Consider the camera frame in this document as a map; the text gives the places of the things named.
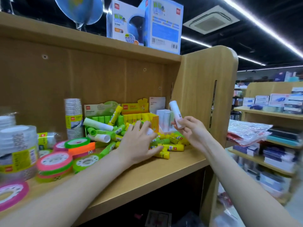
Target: ceiling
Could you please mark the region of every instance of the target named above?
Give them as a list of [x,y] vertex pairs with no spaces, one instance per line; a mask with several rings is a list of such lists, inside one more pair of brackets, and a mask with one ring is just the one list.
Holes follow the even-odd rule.
[[[107,9],[111,0],[104,0]],[[141,0],[121,0],[138,6]],[[185,26],[182,35],[215,46],[232,48],[238,55],[266,64],[265,67],[293,66],[303,64],[303,59],[277,42],[237,10],[223,0],[174,0],[184,5],[183,23],[195,16],[220,5],[240,21],[217,31],[203,35]],[[303,51],[303,0],[234,0],[256,17],[270,26],[284,39],[300,51]],[[75,23],[67,18],[54,0],[14,0],[12,3],[16,15],[75,28]],[[105,14],[93,25],[86,27],[87,32],[106,36]],[[206,47],[183,40],[181,54],[195,52]],[[265,68],[258,64],[239,59],[238,70]]]

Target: shelf board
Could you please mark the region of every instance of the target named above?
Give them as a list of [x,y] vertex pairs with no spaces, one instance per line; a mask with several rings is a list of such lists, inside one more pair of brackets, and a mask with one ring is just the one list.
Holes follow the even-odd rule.
[[280,143],[277,141],[273,141],[273,140],[266,140],[265,142],[269,142],[269,143],[273,143],[273,144],[277,144],[280,146],[285,146],[285,147],[289,147],[289,148],[293,148],[293,149],[302,149],[303,146],[292,146],[292,145],[288,145],[286,143]]
[[280,112],[267,112],[267,111],[261,111],[261,110],[254,110],[249,109],[249,107],[235,107],[235,111],[242,111],[247,113],[253,113],[253,114],[260,114],[260,115],[267,115],[267,116],[276,116],[276,117],[282,117],[282,118],[288,118],[288,119],[299,119],[303,120],[303,115],[296,115],[296,114],[287,114],[287,113],[280,113]]
[[[184,152],[170,152],[169,160],[152,157],[136,164],[106,187],[74,225],[77,226],[96,218],[207,165],[209,163],[205,156],[191,147],[185,149]],[[42,196],[72,176],[73,174],[59,181],[41,184],[37,183],[35,179],[28,180],[30,186],[28,195],[15,206],[0,212],[0,219],[27,202]]]
[[240,151],[234,150],[232,147],[229,148],[228,151],[231,152],[231,153],[233,153],[233,154],[236,154],[236,155],[238,155],[240,157],[243,157],[245,159],[248,159],[248,160],[251,160],[251,161],[253,161],[255,163],[258,163],[258,164],[260,164],[260,165],[262,165],[264,167],[267,167],[269,169],[277,171],[279,173],[282,173],[282,174],[285,174],[285,175],[289,175],[289,176],[294,176],[295,175],[295,173],[293,173],[293,172],[288,172],[288,171],[282,170],[280,168],[274,167],[273,165],[270,165],[268,163],[265,163],[264,162],[264,156],[251,156],[251,155],[248,155],[248,154],[244,154],[244,153],[242,153]]
[[181,62],[181,55],[0,12],[0,36],[151,63]]

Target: wooden shelf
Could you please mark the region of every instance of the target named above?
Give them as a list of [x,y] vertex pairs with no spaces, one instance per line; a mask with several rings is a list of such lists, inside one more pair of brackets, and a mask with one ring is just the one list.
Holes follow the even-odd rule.
[[273,143],[273,144],[277,144],[280,146],[285,146],[285,147],[289,147],[289,148],[293,148],[293,149],[302,149],[303,146],[292,146],[292,145],[288,145],[286,143],[280,143],[277,141],[273,141],[273,140],[266,140],[265,142],[269,142],[269,143]]
[[296,114],[287,114],[287,113],[280,113],[280,112],[267,112],[267,111],[261,111],[261,110],[254,110],[249,109],[249,107],[235,107],[235,111],[242,111],[247,113],[254,113],[254,114],[260,114],[260,115],[267,115],[267,116],[276,116],[276,117],[282,117],[282,118],[288,118],[288,119],[299,119],[303,120],[303,115],[296,115]]
[[[152,157],[137,164],[116,178],[90,206],[82,213],[74,225],[80,225],[110,210],[126,204],[138,197],[167,185],[179,178],[209,165],[205,156],[196,149],[184,152],[170,152],[170,159]],[[28,195],[18,204],[0,212],[0,218],[23,206],[27,202],[40,197],[47,191],[68,180],[73,175],[52,183],[37,183],[28,180]]]
[[264,162],[264,157],[263,156],[251,156],[251,155],[248,155],[248,154],[244,154],[240,151],[237,151],[237,150],[234,150],[232,147],[228,149],[229,152],[233,153],[233,154],[236,154],[240,157],[243,157],[245,159],[248,159],[248,160],[251,160],[255,163],[258,163],[264,167],[267,167],[269,169],[272,169],[274,171],[277,171],[279,173],[282,173],[282,174],[285,174],[285,175],[290,175],[290,176],[294,176],[295,173],[294,172],[288,172],[288,171],[285,171],[285,170],[282,170],[280,168],[277,168],[277,167],[274,167],[273,165],[270,165],[268,163],[265,163]]
[[182,57],[4,12],[0,12],[0,36],[160,64],[181,62]]

